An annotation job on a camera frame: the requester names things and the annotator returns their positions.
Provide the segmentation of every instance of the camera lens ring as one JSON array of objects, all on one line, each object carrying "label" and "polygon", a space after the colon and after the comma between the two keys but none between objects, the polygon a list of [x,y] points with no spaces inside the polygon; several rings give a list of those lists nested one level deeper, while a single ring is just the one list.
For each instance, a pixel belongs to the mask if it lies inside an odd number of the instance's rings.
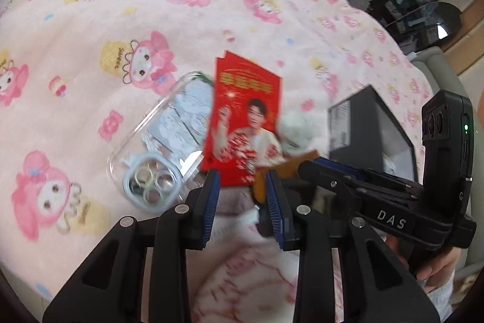
[{"label": "camera lens ring", "polygon": [[444,131],[444,116],[442,115],[442,113],[439,113],[437,115],[435,126],[437,129],[437,133],[442,134],[442,132]]},{"label": "camera lens ring", "polygon": [[428,132],[430,134],[430,137],[434,137],[434,134],[435,134],[435,118],[434,118],[433,114],[428,119]]}]

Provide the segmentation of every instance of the metal screw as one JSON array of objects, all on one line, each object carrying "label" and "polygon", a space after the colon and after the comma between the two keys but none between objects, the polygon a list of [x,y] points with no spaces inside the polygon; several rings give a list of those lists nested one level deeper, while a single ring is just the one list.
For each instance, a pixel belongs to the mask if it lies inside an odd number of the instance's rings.
[{"label": "metal screw", "polygon": [[190,207],[188,207],[186,204],[179,204],[175,207],[176,213],[187,213],[188,211],[190,211]]},{"label": "metal screw", "polygon": [[135,220],[133,218],[131,218],[130,216],[125,216],[119,221],[119,224],[124,228],[129,228],[129,226],[131,226],[134,222]]},{"label": "metal screw", "polygon": [[359,216],[355,216],[352,219],[352,225],[361,229],[365,225],[365,220]]},{"label": "metal screw", "polygon": [[311,209],[308,206],[301,204],[296,208],[296,211],[301,215],[308,215],[311,212]]}]

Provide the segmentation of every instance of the gray chair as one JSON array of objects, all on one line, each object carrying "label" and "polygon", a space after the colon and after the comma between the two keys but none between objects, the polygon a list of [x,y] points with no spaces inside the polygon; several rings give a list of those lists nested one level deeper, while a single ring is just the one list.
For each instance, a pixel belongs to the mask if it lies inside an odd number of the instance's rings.
[{"label": "gray chair", "polygon": [[[447,62],[439,47],[421,51],[409,56],[412,64],[420,69],[427,78],[432,92],[440,89],[469,97],[464,86]],[[477,222],[477,230],[469,249],[464,250],[456,270],[456,279],[465,278],[482,269],[484,265],[484,130],[474,111],[474,164],[473,185],[467,212]]]}]

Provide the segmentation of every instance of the pink fabric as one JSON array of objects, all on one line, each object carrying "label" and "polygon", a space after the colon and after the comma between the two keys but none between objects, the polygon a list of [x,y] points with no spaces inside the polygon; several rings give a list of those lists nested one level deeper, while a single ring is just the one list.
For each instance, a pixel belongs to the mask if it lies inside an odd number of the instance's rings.
[{"label": "pink fabric", "polygon": [[[9,270],[51,298],[121,217],[150,217],[112,184],[107,158],[178,78],[213,75],[226,49],[283,78],[281,111],[301,108],[320,125],[309,149],[322,155],[327,109],[372,84],[422,174],[429,85],[346,0],[0,0],[0,259]],[[45,180],[25,167],[32,152]],[[295,276],[274,277],[288,282],[281,296],[292,297]]]}]

